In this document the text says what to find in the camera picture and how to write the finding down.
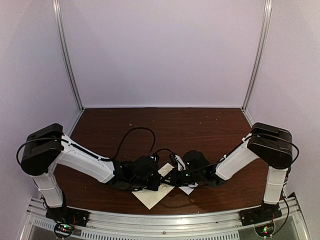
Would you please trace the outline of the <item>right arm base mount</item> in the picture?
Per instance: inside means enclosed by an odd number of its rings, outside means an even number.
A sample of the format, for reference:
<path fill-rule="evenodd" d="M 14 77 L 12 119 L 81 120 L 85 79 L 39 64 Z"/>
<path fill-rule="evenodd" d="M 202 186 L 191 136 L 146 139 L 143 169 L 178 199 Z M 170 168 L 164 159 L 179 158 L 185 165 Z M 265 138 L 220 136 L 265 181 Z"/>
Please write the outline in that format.
<path fill-rule="evenodd" d="M 288 220 L 287 215 L 282 225 L 276 229 L 275 219 L 283 215 L 280 210 L 281 198 L 279 198 L 276 204 L 269 204 L 263 201 L 260 206 L 241 210 L 239 216 L 242 226 L 255 225 L 255 233 L 261 238 L 275 236 L 282 230 Z"/>

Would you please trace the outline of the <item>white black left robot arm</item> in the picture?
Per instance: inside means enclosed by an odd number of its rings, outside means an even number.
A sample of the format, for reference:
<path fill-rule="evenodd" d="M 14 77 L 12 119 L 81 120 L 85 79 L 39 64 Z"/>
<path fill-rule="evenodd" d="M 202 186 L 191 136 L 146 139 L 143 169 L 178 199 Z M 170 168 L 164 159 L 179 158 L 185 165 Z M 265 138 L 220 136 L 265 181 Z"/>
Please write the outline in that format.
<path fill-rule="evenodd" d="M 32 177 L 46 205 L 61 222 L 72 218 L 66 207 L 63 191 L 54 176 L 53 167 L 64 165 L 88 175 L 102 184 L 125 191 L 147 189 L 157 191 L 160 186 L 159 157 L 141 156 L 135 161 L 118 161 L 98 155 L 64 134 L 63 126 L 53 123 L 31 133 L 16 152 L 21 169 Z"/>

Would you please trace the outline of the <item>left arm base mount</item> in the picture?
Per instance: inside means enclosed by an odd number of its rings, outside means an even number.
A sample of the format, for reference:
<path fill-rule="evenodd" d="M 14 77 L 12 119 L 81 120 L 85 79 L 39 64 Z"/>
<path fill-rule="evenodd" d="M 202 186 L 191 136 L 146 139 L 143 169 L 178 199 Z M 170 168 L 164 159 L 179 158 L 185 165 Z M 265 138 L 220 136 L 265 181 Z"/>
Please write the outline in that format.
<path fill-rule="evenodd" d="M 76 227 L 86 227 L 90 213 L 86 210 L 71 208 L 63 204 L 61 207 L 49 207 L 44 201 L 45 216 L 55 222 L 53 233 L 59 239 L 69 238 Z"/>

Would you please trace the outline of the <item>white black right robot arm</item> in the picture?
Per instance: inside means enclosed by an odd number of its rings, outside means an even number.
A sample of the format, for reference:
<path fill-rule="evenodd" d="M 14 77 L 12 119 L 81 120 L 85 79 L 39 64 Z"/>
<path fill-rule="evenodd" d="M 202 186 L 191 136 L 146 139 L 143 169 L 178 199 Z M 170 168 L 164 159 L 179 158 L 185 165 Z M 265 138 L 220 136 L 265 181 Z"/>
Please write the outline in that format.
<path fill-rule="evenodd" d="M 230 153 L 218 162 L 209 163 L 200 151 L 190 150 L 182 157 L 184 167 L 170 171 L 169 183 L 187 187 L 203 183 L 220 187 L 251 162 L 261 159 L 268 164 L 263 205 L 256 210 L 259 220 L 268 220 L 275 212 L 292 164 L 298 158 L 293 154 L 297 146 L 292 134 L 283 128 L 256 122 L 250 133 Z"/>

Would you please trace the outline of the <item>cream envelope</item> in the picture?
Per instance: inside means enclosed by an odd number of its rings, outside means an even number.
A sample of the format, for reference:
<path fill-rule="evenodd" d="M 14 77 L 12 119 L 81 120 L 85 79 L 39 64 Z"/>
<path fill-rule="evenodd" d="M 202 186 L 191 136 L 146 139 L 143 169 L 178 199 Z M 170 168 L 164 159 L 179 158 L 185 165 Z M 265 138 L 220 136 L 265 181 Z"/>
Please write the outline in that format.
<path fill-rule="evenodd" d="M 167 196 L 175 187 L 161 183 L 158 191 L 143 189 L 140 191 L 132 191 L 132 194 L 144 205 L 148 210 L 151 210 L 165 196 Z"/>

